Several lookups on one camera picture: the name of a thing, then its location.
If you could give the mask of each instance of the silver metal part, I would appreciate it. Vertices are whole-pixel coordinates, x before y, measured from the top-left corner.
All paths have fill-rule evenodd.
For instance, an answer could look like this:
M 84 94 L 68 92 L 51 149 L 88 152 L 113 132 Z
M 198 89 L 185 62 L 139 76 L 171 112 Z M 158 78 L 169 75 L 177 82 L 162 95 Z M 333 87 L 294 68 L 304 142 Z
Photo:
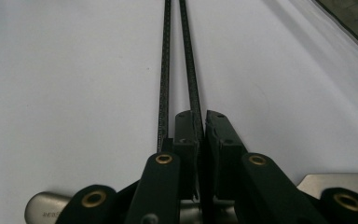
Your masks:
M 214 217 L 216 224 L 238 223 L 234 211 L 234 201 L 214 201 Z M 200 204 L 191 201 L 181 201 L 180 224 L 200 223 L 202 223 Z
M 54 224 L 70 200 L 70 197 L 54 193 L 38 193 L 27 203 L 25 222 L 27 224 Z
M 320 199 L 325 189 L 344 188 L 358 193 L 358 174 L 318 174 L 306 175 L 298 189 Z

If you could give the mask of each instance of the white surface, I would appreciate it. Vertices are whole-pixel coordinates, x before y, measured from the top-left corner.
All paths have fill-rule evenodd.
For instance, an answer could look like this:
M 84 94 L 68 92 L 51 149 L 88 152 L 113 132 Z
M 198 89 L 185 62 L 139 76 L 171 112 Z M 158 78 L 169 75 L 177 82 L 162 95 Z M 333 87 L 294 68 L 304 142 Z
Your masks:
M 358 172 L 358 46 L 311 1 L 188 1 L 203 115 L 295 181 Z M 176 1 L 171 119 L 189 109 Z M 0 0 L 0 224 L 123 189 L 156 148 L 163 1 Z

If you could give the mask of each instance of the white sheet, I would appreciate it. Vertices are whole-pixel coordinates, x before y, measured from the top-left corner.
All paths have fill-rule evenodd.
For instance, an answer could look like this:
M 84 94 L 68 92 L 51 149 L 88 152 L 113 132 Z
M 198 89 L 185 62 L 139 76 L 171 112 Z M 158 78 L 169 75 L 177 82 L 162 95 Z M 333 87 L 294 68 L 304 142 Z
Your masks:
M 295 183 L 358 172 L 358 46 L 344 32 L 305 0 L 187 6 L 204 117 L 226 114 Z M 0 224 L 24 223 L 37 192 L 141 176 L 157 143 L 163 7 L 0 0 Z M 172 16 L 173 121 L 189 103 L 177 1 Z

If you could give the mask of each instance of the black rod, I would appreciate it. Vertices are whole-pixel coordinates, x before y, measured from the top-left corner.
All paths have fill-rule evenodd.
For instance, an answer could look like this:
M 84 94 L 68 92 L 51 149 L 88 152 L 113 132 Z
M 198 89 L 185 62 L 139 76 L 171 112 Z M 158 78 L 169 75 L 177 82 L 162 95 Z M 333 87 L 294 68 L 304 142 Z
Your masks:
M 163 141 L 168 137 L 170 99 L 170 37 L 171 0 L 165 0 L 164 27 L 162 35 L 161 80 L 159 83 L 157 152 L 162 150 Z
M 204 145 L 204 131 L 202 126 L 202 115 L 200 109 L 200 98 L 197 86 L 196 66 L 194 64 L 193 49 L 191 47 L 190 28 L 186 11 L 186 1 L 179 0 L 183 41 L 185 46 L 186 72 L 188 95 L 190 98 L 190 109 L 193 113 L 193 125 L 196 138 L 199 142 L 198 152 L 198 177 L 200 185 L 200 204 L 202 209 L 203 223 L 214 224 L 213 193 L 211 191 L 211 180 L 207 175 L 209 168 L 209 153 Z

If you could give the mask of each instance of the screw hole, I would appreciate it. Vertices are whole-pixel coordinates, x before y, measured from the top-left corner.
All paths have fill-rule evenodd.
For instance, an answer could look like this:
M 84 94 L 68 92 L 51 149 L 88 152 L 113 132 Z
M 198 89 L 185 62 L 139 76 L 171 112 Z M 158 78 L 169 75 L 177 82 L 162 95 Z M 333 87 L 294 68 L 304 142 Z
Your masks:
M 353 212 L 358 212 L 358 200 L 346 193 L 336 193 L 333 196 L 336 203 Z
M 159 164 L 167 164 L 170 163 L 172 160 L 172 156 L 168 154 L 162 154 L 156 157 L 156 162 L 158 162 Z
M 267 164 L 266 159 L 264 159 L 261 156 L 257 156 L 257 155 L 249 157 L 249 161 L 251 163 L 255 164 L 255 165 L 265 165 L 265 164 Z
M 86 194 L 81 203 L 84 207 L 91 208 L 96 207 L 106 200 L 106 193 L 103 190 L 94 190 L 91 193 Z

